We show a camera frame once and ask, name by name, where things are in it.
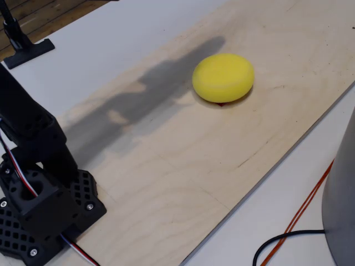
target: round sponge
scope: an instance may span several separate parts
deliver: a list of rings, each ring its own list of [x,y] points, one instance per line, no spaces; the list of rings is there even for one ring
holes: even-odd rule
[[[251,89],[254,83],[252,64],[236,54],[215,54],[202,60],[194,70],[192,84],[206,101],[228,103]]]

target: metal cylinder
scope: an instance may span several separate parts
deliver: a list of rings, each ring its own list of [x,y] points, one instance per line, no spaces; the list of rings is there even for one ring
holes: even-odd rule
[[[337,266],[353,265],[355,262],[355,111],[324,188],[322,218],[328,246]]]

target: wooden board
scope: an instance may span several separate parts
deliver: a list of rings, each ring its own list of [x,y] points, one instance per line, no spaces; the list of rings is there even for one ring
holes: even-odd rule
[[[30,0],[9,1],[11,13],[18,19],[22,30],[32,42],[37,42],[51,33],[63,28],[108,1],[87,0]],[[0,61],[13,55],[14,50],[5,35],[0,16]]]
[[[80,246],[105,266],[178,265],[352,83],[353,10],[228,2],[60,117],[108,209]],[[256,80],[220,107],[191,74],[222,52],[250,60]],[[51,265],[85,262],[67,250]]]

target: wire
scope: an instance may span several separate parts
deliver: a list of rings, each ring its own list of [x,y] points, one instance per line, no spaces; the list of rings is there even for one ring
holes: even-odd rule
[[[28,188],[28,190],[32,193],[32,195],[34,197],[38,197],[37,192],[34,190],[34,188],[31,186],[31,184],[27,181],[25,175],[21,171],[21,168],[18,165],[18,163],[17,163],[15,157],[13,156],[11,150],[8,148],[8,146],[4,142],[4,140],[2,138],[2,135],[1,135],[1,131],[0,131],[0,142],[1,142],[1,145],[4,147],[6,154],[11,159],[12,164],[13,164],[13,166],[15,168],[15,171],[16,171],[16,174],[17,174],[18,178],[23,182],[23,184]],[[70,240],[67,236],[64,236],[64,234],[60,234],[60,236],[70,247],[72,247],[87,262],[89,262],[93,266],[100,266],[100,264],[96,260],[94,260],[85,251],[83,251],[83,249],[80,246],[78,246],[77,244],[75,244],[74,241]]]
[[[280,234],[279,236],[273,237],[259,247],[259,249],[257,250],[257,252],[254,255],[253,266],[256,266],[257,258],[259,257],[260,253],[268,245],[270,245],[271,243],[273,243],[275,241],[278,241],[279,239],[285,239],[287,237],[296,236],[296,235],[300,235],[300,234],[324,234],[324,233],[325,233],[324,230],[300,230],[300,231],[293,231],[293,232],[289,232],[289,233],[285,233],[285,234]]]
[[[321,187],[321,184],[324,182],[324,180],[326,179],[326,177],[328,176],[332,166],[333,166],[334,160],[331,162],[331,164],[328,166],[328,169],[324,172],[323,176],[321,177],[321,179],[318,181],[318,183],[316,184],[316,186],[314,187],[314,189],[311,191],[311,193],[308,195],[307,199],[305,200],[305,202],[302,204],[301,208],[299,208],[299,210],[297,211],[297,213],[295,214],[295,216],[293,217],[291,223],[288,225],[287,229],[285,230],[285,233],[289,233],[292,231],[292,229],[295,227],[296,223],[298,222],[298,220],[301,218],[301,216],[303,215],[303,213],[305,212],[305,210],[307,209],[307,207],[310,205],[311,201],[313,200],[313,198],[315,197],[318,189]],[[260,266],[266,266],[266,264],[270,261],[270,259],[275,255],[275,253],[281,248],[281,246],[283,245],[283,243],[286,241],[286,238],[282,238],[277,245],[272,249],[272,251],[270,252],[270,254],[265,258],[265,260],[261,263]]]

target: black stand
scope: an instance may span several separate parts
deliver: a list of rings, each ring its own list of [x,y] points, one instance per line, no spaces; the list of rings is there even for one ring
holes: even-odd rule
[[[10,165],[6,162],[0,165],[0,182],[3,189],[8,186],[4,180],[18,179],[9,167]],[[25,175],[31,182],[44,182],[42,191],[47,192],[52,187],[48,184],[42,171],[41,168],[36,169],[36,171],[27,170]],[[47,216],[48,221],[41,223],[36,228],[41,233],[45,232],[45,234],[49,234],[47,236],[42,234],[44,236],[42,240],[35,240],[24,229],[24,227],[31,228],[31,220],[33,220],[33,223],[36,223],[36,217],[46,219],[46,215],[44,214],[36,216],[37,211],[43,212],[48,210],[45,210],[43,207],[44,201],[38,203],[35,199],[28,200],[27,197],[29,194],[25,192],[26,188],[14,189],[17,186],[22,186],[22,184],[18,183],[15,186],[12,184],[9,191],[4,191],[5,194],[11,194],[11,201],[6,197],[0,199],[0,252],[5,256],[21,259],[26,266],[44,266],[67,244],[60,236],[50,234],[53,230],[52,227],[58,224],[58,221],[54,221],[56,217],[53,215]],[[53,192],[52,196],[44,197],[43,200],[48,202],[51,198],[53,204],[51,208],[56,206],[52,212],[57,212],[60,215],[59,218],[65,218],[72,222],[64,231],[64,234],[70,239],[76,239],[106,213],[105,206],[97,198],[96,182],[93,176],[87,171],[78,170],[78,177],[71,183],[70,188],[53,190]],[[64,198],[66,193],[75,202],[74,209],[70,205],[62,206],[62,197]],[[26,206],[27,208],[21,208],[21,211],[18,212],[19,206]],[[23,223],[16,218],[22,214],[25,214],[20,218],[24,219]]]
[[[17,145],[12,154],[38,194],[30,193],[14,163],[3,155],[0,252],[22,259],[27,266],[43,266],[63,249],[61,234],[74,241],[106,209],[97,198],[93,176],[78,169],[55,117],[2,64],[0,81],[0,127]]]
[[[15,50],[15,55],[4,59],[9,69],[13,69],[55,48],[49,39],[45,39],[39,44],[33,44],[22,32],[17,20],[12,17],[4,0],[0,0],[0,12],[4,16],[5,33]]]

